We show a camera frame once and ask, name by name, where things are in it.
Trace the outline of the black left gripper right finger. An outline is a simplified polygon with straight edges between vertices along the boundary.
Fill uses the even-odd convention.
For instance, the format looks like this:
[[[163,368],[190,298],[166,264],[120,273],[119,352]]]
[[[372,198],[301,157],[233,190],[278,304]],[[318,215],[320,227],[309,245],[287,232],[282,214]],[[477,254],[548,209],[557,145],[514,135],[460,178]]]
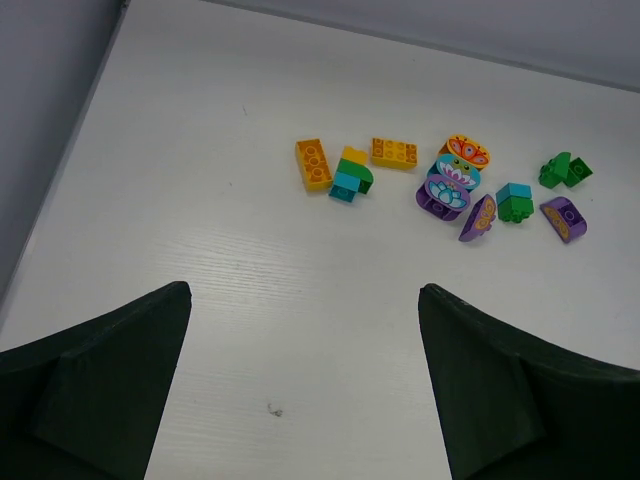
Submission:
[[[542,340],[436,284],[420,332],[454,479],[636,479],[639,373]]]

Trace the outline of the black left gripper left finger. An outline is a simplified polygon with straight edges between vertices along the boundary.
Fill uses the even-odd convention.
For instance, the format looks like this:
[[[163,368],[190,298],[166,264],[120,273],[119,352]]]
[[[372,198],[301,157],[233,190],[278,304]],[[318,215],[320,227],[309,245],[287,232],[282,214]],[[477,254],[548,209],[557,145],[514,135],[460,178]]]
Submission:
[[[144,478],[191,307],[172,282],[2,352],[2,478]]]

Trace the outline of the purple butterfly curved lego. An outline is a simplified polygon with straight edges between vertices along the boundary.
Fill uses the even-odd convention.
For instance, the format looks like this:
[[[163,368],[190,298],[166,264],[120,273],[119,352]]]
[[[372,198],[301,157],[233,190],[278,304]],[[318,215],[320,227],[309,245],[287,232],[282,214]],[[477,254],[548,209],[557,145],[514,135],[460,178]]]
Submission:
[[[539,208],[565,244],[577,240],[587,232],[585,218],[567,197],[555,197],[542,203]]]

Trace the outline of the purple butterfly wing lego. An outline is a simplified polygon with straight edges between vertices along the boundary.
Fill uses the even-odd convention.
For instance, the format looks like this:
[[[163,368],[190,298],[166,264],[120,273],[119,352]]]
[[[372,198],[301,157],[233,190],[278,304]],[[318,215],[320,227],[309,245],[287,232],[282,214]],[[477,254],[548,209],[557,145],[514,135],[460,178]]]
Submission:
[[[496,211],[495,199],[490,194],[484,195],[473,206],[458,240],[463,243],[471,242],[488,232],[496,218]]]

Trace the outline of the green square lego brick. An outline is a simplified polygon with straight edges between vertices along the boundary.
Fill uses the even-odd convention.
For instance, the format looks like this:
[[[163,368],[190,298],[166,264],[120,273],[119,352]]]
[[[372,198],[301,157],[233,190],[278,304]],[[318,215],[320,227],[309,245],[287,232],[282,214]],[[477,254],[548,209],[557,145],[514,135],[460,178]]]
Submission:
[[[498,218],[503,222],[521,223],[534,213],[530,198],[510,196],[498,205]]]

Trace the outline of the purple lotus oval lego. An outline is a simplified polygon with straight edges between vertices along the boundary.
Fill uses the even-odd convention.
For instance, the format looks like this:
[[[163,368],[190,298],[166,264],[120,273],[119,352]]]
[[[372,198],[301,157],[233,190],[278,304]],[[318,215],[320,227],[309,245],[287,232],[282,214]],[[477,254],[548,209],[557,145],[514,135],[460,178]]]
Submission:
[[[436,218],[450,222],[470,206],[471,197],[465,188],[448,177],[431,174],[416,191],[416,202]]]

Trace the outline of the teal lotus frog oval lego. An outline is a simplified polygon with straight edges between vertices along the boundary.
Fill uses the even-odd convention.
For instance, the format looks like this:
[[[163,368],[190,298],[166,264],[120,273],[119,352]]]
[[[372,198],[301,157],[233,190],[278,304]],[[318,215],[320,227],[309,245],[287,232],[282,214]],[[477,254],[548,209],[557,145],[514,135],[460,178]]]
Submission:
[[[448,180],[462,186],[468,191],[476,189],[481,183],[479,170],[471,163],[453,154],[440,154],[427,176],[439,174]]]

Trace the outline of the green hollow square lego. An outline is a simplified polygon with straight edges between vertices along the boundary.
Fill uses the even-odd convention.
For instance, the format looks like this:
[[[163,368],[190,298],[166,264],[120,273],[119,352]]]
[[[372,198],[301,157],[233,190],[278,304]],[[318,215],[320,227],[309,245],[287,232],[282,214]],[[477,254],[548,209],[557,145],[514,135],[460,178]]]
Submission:
[[[569,162],[568,173],[564,184],[569,188],[573,188],[592,174],[592,169],[580,157],[576,157]]]

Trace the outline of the teal square lego brick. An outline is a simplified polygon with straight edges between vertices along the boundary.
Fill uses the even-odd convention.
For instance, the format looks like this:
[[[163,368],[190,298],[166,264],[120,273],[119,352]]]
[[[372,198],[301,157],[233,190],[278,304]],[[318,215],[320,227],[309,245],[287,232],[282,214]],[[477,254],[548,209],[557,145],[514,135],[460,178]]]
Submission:
[[[361,180],[348,173],[337,172],[329,190],[329,196],[343,202],[352,203],[359,192]]]

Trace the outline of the small yellow lego brick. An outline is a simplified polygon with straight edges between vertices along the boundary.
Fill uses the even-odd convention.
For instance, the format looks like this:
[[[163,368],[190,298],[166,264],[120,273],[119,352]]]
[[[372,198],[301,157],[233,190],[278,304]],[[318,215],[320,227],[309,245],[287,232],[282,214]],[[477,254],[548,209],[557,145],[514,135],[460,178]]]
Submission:
[[[351,146],[345,146],[341,158],[352,163],[357,163],[360,165],[365,165],[368,161],[368,152],[364,150],[358,150]]]

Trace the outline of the teal cube lego brick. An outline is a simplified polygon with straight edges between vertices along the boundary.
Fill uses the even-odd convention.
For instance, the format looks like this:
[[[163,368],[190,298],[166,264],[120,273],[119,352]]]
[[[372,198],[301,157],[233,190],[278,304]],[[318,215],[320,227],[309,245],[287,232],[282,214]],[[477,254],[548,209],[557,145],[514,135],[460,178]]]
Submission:
[[[496,192],[496,202],[500,205],[511,197],[531,199],[532,196],[529,185],[509,182]]]

